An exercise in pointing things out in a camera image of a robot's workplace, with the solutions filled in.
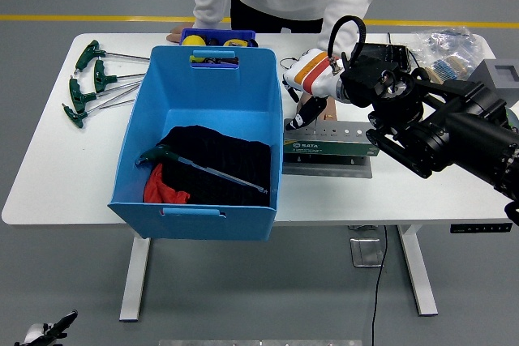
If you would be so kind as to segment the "person's right hand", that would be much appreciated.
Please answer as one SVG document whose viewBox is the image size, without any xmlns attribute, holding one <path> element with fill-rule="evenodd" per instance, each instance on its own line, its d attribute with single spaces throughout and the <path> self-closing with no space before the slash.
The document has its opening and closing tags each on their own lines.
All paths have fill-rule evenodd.
<svg viewBox="0 0 519 346">
<path fill-rule="evenodd" d="M 166 36 L 166 40 L 168 42 L 179 44 L 181 42 L 183 30 L 186 28 L 192 28 L 193 25 L 193 23 L 183 23 L 175 26 L 173 29 L 170 30 L 169 34 Z"/>
</svg>

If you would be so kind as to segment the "person's left hand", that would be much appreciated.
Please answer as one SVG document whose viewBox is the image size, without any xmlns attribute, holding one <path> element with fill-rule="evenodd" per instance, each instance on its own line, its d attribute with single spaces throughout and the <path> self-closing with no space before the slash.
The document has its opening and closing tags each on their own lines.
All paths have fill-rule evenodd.
<svg viewBox="0 0 519 346">
<path fill-rule="evenodd" d="M 311 95 L 307 93 L 303 93 L 300 98 L 297 105 L 297 111 L 299 111 L 306 102 L 311 98 Z M 337 108 L 336 108 L 336 101 L 331 97 L 327 97 L 327 105 L 324 109 L 324 111 L 318 116 L 319 120 L 337 120 Z"/>
</svg>

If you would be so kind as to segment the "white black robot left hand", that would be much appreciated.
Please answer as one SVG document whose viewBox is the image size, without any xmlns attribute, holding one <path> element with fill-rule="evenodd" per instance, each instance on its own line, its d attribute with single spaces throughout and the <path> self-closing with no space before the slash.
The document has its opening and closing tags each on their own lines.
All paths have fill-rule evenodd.
<svg viewBox="0 0 519 346">
<path fill-rule="evenodd" d="M 72 310 L 55 323 L 32 324 L 23 342 L 15 345 L 58 345 L 58 341 L 67 337 L 66 330 L 77 319 L 78 311 Z"/>
</svg>

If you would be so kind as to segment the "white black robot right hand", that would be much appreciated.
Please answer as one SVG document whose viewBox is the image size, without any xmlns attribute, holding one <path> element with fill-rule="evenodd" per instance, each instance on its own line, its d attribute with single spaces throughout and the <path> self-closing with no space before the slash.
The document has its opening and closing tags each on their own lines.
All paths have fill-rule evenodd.
<svg viewBox="0 0 519 346">
<path fill-rule="evenodd" d="M 310 96 L 285 124 L 286 130 L 297 130 L 313 122 L 326 109 L 329 97 L 341 99 L 341 66 L 342 60 L 331 61 L 326 52 L 310 49 L 283 74 L 282 82 L 294 101 L 298 100 L 296 91 Z"/>
</svg>

